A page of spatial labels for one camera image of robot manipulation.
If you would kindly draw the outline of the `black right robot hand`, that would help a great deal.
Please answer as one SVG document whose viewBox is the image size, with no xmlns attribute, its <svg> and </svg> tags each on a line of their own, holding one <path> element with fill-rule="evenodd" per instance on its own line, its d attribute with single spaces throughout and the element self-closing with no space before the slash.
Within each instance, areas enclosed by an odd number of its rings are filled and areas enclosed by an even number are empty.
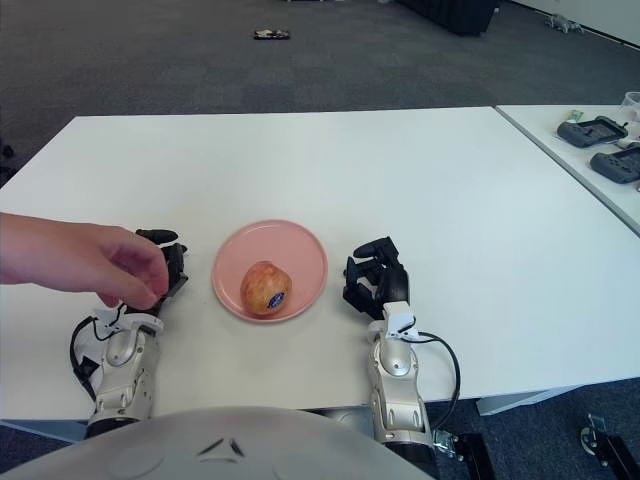
<svg viewBox="0 0 640 480">
<path fill-rule="evenodd" d="M 390 237 L 356 248 L 343 271 L 343 299 L 373 320 L 384 319 L 384 305 L 410 300 L 409 276 Z"/>
</svg>

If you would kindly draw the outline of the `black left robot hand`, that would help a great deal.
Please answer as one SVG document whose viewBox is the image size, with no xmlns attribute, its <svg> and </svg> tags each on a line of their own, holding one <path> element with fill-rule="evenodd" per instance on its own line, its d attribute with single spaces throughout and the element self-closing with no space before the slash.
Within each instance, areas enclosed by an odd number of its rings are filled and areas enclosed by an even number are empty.
<svg viewBox="0 0 640 480">
<path fill-rule="evenodd" d="M 184 273 L 184 255 L 188 248 L 178 241 L 178 234 L 172 230 L 137 229 L 135 233 L 160 247 L 168 271 L 168 290 L 149 309 L 140 310 L 122 304 L 119 310 L 124 310 L 125 314 L 145 313 L 157 317 L 163 303 L 172 298 L 188 281 L 188 276 Z"/>
</svg>

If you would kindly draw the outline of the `bare human hand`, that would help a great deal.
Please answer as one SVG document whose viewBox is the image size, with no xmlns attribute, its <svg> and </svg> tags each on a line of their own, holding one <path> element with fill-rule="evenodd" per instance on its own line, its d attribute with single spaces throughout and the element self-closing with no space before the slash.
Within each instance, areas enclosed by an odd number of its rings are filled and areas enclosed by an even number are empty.
<svg viewBox="0 0 640 480">
<path fill-rule="evenodd" d="M 71 284 L 93 292 L 109 307 L 153 306 L 168 292 L 168 268 L 160 248 L 121 227 L 82 224 L 72 236 Z"/>
</svg>

